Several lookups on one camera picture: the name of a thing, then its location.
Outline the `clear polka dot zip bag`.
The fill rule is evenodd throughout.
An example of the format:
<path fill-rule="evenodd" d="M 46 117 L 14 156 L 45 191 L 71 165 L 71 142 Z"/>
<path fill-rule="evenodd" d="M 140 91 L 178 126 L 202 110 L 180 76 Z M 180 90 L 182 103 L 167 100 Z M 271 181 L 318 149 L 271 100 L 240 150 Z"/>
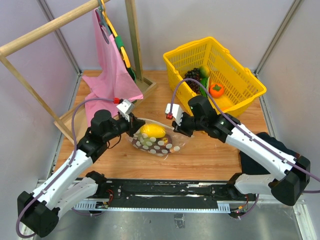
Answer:
<path fill-rule="evenodd" d="M 127 140 L 134 148 L 145 153 L 164 157 L 179 152 L 191 139 L 158 121 L 147 118 L 143 121 L 145 124 Z"/>

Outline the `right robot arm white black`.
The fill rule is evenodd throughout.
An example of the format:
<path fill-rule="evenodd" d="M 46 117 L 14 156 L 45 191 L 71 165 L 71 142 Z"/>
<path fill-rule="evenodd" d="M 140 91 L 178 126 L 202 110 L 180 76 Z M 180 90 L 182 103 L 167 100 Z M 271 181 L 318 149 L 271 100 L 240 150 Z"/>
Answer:
<path fill-rule="evenodd" d="M 285 153 L 252 133 L 230 114 L 218 114 L 204 96 L 191 98 L 188 105 L 192 115 L 178 104 L 167 104 L 165 114 L 173 120 L 174 132 L 191 137 L 195 131 L 203 131 L 209 137 L 237 148 L 268 171 L 256 175 L 234 174 L 226 188 L 230 199 L 238 200 L 244 194 L 263 194 L 272 195 L 287 206 L 296 204 L 310 182 L 307 173 L 311 162 L 306 157 Z"/>

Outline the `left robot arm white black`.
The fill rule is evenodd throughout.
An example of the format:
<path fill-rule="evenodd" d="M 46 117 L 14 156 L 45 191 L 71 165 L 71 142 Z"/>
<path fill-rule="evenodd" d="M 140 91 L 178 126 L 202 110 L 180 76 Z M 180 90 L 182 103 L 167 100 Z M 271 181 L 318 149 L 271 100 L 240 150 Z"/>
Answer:
<path fill-rule="evenodd" d="M 133 113 L 114 119 L 108 110 L 97 111 L 84 137 L 64 164 L 33 192 L 23 191 L 18 196 L 18 236 L 27 238 L 20 231 L 20 223 L 23 223 L 34 235 L 46 237 L 77 203 L 93 195 L 103 197 L 107 193 L 107 185 L 99 179 L 85 177 L 76 185 L 72 183 L 108 149 L 110 140 L 124 133 L 131 137 L 145 123 Z"/>

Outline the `green toy cabbage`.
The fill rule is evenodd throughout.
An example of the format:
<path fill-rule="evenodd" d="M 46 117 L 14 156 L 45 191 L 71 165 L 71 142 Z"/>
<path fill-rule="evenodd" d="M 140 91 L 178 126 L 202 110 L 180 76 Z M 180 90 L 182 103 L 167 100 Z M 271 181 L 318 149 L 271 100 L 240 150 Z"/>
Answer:
<path fill-rule="evenodd" d="M 139 146 L 147 146 L 147 147 L 150 147 L 153 145 L 152 141 L 150 140 L 149 137 L 139 137 L 137 139 L 137 142 L 136 142 Z"/>

